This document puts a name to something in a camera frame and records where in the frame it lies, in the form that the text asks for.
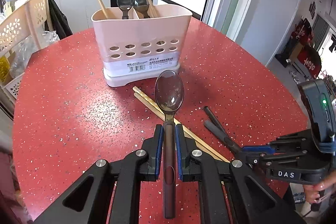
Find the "person's right hand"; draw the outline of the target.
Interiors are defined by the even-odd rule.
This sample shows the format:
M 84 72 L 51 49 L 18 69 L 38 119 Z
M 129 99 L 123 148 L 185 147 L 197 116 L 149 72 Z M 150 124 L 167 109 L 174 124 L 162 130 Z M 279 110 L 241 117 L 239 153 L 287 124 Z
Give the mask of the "person's right hand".
M 333 186 L 336 183 L 336 173 L 332 172 L 316 185 L 303 185 L 306 202 L 320 203 L 320 192 Z

